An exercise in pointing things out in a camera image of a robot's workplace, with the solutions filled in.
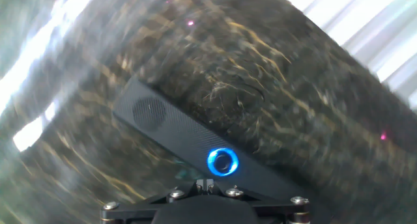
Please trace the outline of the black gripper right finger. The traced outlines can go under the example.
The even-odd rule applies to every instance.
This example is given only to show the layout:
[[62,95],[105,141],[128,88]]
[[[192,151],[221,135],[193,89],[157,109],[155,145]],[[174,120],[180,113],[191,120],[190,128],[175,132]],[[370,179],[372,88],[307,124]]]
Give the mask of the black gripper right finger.
[[264,200],[262,195],[254,191],[214,179],[205,179],[205,195],[213,195],[234,203],[259,203]]

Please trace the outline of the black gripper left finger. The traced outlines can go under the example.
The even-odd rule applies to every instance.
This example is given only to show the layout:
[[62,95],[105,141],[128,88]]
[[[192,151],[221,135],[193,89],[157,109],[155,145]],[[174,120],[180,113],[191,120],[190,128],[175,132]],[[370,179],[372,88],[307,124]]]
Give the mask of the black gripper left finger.
[[203,193],[205,182],[205,179],[198,179],[194,182],[185,182],[146,199],[146,202],[149,204],[167,204],[188,197],[201,195]]

